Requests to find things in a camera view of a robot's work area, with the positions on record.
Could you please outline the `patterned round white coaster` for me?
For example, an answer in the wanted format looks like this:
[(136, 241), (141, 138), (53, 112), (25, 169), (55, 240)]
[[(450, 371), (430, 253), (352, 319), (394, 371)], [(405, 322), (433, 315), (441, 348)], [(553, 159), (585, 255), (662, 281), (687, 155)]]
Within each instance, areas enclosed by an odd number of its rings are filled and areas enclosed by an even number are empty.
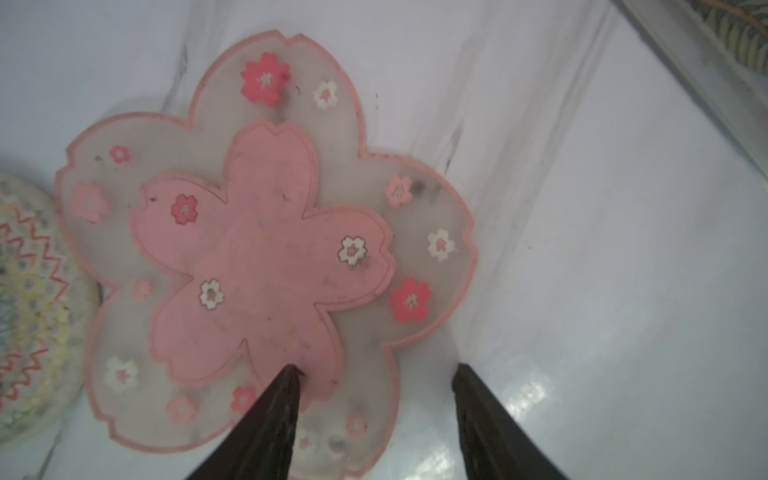
[(100, 304), (51, 197), (1, 175), (1, 445), (33, 437), (84, 383), (85, 343)]

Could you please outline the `pink flower coaster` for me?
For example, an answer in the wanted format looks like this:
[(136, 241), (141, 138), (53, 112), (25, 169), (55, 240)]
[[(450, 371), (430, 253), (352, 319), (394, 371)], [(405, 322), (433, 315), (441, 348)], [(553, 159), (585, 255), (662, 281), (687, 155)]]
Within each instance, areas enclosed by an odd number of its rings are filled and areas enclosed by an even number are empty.
[(397, 416), (395, 350), (451, 316), (478, 260), (461, 196), (368, 149), (352, 82), (302, 35), (232, 46), (184, 117), (95, 123), (55, 184), (61, 228), (107, 290), (89, 402), (142, 452), (230, 432), (293, 365), (291, 477), (364, 477)]

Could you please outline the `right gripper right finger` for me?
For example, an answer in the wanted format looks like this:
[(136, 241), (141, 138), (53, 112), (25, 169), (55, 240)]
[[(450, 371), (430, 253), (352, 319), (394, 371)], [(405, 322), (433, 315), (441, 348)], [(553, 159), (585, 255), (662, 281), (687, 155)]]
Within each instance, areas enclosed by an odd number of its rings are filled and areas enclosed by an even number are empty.
[(458, 365), (452, 390), (469, 479), (566, 479), (470, 365)]

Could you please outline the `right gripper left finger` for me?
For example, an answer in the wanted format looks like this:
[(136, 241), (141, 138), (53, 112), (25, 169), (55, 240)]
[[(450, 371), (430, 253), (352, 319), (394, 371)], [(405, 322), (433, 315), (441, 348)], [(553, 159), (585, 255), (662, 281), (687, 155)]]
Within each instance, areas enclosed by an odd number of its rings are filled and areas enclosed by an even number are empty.
[(287, 480), (303, 373), (285, 366), (189, 480)]

